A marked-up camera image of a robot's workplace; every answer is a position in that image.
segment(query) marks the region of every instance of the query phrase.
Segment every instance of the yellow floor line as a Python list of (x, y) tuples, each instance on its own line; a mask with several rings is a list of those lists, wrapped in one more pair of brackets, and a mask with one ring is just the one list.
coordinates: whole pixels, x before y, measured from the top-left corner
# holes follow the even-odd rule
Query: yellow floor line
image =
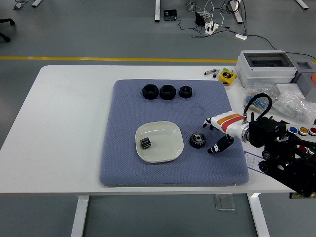
[(188, 62), (188, 63), (236, 63), (235, 59), (195, 58), (110, 58), (110, 57), (29, 57), (0, 56), (0, 60), (67, 60), (67, 61), (134, 61), (134, 62)]

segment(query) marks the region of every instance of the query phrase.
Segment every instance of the yellow tape measure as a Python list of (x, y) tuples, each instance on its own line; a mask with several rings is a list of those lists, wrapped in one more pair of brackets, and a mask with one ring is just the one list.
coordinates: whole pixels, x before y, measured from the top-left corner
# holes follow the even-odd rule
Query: yellow tape measure
[(230, 85), (237, 77), (236, 74), (230, 72), (228, 69), (224, 68), (223, 71), (219, 75), (219, 81), (221, 81), (224, 85)]

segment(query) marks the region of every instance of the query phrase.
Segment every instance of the black hex nut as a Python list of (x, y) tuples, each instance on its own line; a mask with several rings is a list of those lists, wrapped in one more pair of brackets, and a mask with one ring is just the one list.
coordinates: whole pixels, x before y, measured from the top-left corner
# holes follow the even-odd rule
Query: black hex nut
[(159, 94), (164, 100), (172, 100), (176, 96), (176, 92), (176, 88), (172, 85), (163, 85)]
[(143, 88), (143, 96), (145, 99), (154, 100), (159, 95), (159, 89), (156, 85), (147, 84)]
[(190, 98), (192, 96), (192, 88), (187, 85), (181, 87), (179, 91), (179, 95), (185, 99)]

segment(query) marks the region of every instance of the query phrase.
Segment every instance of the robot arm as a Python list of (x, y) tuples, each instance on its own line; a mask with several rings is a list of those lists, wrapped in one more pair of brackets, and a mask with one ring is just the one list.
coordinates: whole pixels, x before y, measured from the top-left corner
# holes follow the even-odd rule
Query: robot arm
[[(268, 98), (269, 106), (256, 120), (252, 113), (251, 121), (248, 122), (246, 112), (260, 97)], [(264, 146), (262, 152), (264, 161), (259, 163), (261, 171), (299, 194), (309, 197), (316, 192), (316, 154), (304, 153), (297, 148), (297, 145), (315, 150), (316, 143), (301, 140), (286, 130), (286, 124), (264, 117), (271, 106), (272, 100), (268, 95), (258, 94), (249, 101), (242, 116), (230, 111), (207, 118), (203, 127), (210, 125), (211, 129), (215, 127), (226, 134), (208, 152), (225, 150), (233, 143), (233, 137), (238, 137), (257, 148)]]

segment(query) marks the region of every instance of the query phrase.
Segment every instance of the black gear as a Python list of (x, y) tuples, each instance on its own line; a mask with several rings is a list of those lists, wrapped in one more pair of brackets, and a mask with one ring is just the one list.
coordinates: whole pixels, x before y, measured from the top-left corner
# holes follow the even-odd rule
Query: black gear
[(140, 140), (140, 145), (142, 146), (143, 149), (149, 148), (152, 144), (150, 143), (150, 140), (148, 137), (143, 138)]
[(200, 149), (206, 143), (206, 137), (204, 134), (201, 133), (193, 133), (190, 137), (190, 145), (194, 148)]

